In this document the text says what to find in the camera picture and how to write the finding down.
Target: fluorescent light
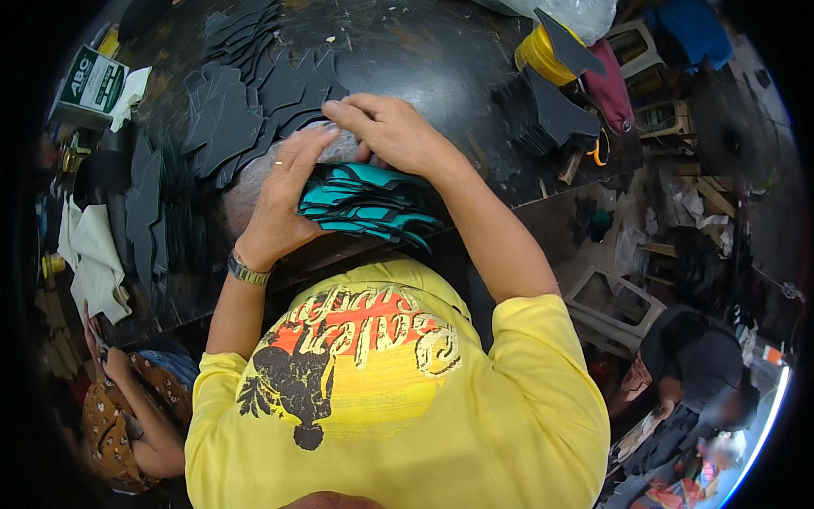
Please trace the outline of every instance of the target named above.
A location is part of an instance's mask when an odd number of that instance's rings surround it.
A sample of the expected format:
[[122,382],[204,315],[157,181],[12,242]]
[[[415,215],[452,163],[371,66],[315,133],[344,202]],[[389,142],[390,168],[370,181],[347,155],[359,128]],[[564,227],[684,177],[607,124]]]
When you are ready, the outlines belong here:
[[791,370],[788,366],[783,367],[783,371],[780,374],[780,382],[777,384],[777,392],[774,395],[774,402],[772,403],[772,409],[768,412],[768,417],[766,418],[766,425],[764,426],[764,430],[760,433],[760,438],[758,439],[757,445],[755,445],[755,450],[752,451],[752,455],[749,457],[749,461],[746,462],[746,466],[743,468],[743,472],[741,472],[741,476],[738,477],[737,481],[735,482],[735,486],[729,491],[729,494],[724,499],[723,503],[720,504],[720,507],[723,507],[729,502],[729,499],[732,495],[735,494],[735,490],[738,486],[741,485],[743,482],[743,478],[746,477],[746,474],[749,473],[749,470],[752,468],[752,463],[758,458],[758,454],[760,454],[760,450],[763,449],[764,443],[766,442],[766,438],[770,431],[772,431],[772,426],[774,425],[774,419],[777,418],[777,411],[780,409],[780,403],[783,401],[783,396],[786,394],[786,388],[789,384],[789,376]]

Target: maroon bag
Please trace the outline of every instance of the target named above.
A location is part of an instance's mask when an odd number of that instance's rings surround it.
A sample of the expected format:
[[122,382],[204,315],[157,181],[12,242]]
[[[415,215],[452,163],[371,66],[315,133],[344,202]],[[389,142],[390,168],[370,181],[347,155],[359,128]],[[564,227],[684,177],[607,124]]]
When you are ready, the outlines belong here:
[[605,64],[607,71],[607,77],[593,72],[586,72],[582,76],[588,87],[588,95],[601,108],[608,125],[617,134],[627,133],[633,129],[633,108],[616,55],[605,38],[599,39],[588,50]]

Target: black shirt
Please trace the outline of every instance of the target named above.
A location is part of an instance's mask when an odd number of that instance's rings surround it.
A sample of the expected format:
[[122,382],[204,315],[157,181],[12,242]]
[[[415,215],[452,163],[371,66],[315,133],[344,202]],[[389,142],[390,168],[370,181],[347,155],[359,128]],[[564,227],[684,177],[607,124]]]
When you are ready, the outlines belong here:
[[665,376],[680,380],[685,393],[681,404],[700,413],[714,396],[735,387],[741,379],[743,360],[733,329],[712,317],[707,317],[712,327],[707,327],[699,339],[689,340],[675,352],[670,351],[662,332],[685,312],[698,313],[686,305],[672,305],[656,318],[641,342],[641,360],[655,384]]

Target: green label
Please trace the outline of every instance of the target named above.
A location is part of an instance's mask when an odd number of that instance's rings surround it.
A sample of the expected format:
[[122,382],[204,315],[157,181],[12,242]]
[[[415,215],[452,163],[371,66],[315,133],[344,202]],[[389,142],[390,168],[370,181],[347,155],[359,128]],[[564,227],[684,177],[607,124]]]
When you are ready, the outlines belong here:
[[62,91],[63,101],[73,104],[80,103],[82,94],[85,92],[90,74],[93,71],[94,64],[96,64],[98,57],[98,53],[86,47],[79,50],[77,59],[74,60],[71,72],[68,74],[65,88]]
[[59,98],[64,103],[109,113],[119,99],[128,70],[85,46],[77,53]]

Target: stack of fabric pieces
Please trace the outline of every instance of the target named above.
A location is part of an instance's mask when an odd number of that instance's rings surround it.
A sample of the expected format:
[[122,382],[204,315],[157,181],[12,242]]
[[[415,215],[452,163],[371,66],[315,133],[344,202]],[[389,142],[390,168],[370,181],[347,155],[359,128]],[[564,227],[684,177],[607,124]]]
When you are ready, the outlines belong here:
[[215,11],[206,20],[203,57],[240,69],[240,79],[254,80],[257,64],[274,38],[279,23],[274,20],[274,0],[246,0],[232,15]]
[[265,154],[274,131],[263,117],[257,88],[240,81],[240,71],[221,67],[217,62],[204,65],[184,80],[189,95],[190,130],[182,144],[185,154],[193,154],[195,176],[217,174],[222,189],[232,181],[238,168]]
[[192,213],[190,202],[194,177],[166,133],[159,145],[153,150],[147,136],[138,135],[125,194],[125,230],[148,296],[154,283],[166,291],[167,274],[203,268],[207,251],[204,218]]
[[531,66],[494,90],[492,100],[505,113],[512,140],[533,156],[565,145],[589,149],[599,138],[597,116],[572,103]]
[[[560,64],[576,77],[585,71],[606,76],[605,64],[568,29],[541,9],[534,12]],[[531,65],[494,90],[492,100],[505,113],[512,140],[533,156],[544,156],[566,145],[590,149],[599,138],[599,119],[572,103]]]
[[273,141],[325,118],[325,101],[348,95],[336,77],[334,51],[317,61],[308,49],[296,68],[289,58],[289,51],[282,50],[272,61],[264,51],[248,84],[237,68],[218,62],[186,77],[190,130],[182,152],[191,156],[196,177],[217,174],[216,187],[225,188]]
[[388,242],[406,242],[429,250],[422,234],[443,227],[429,214],[422,193],[430,184],[421,178],[361,163],[314,166],[298,214],[324,230]]

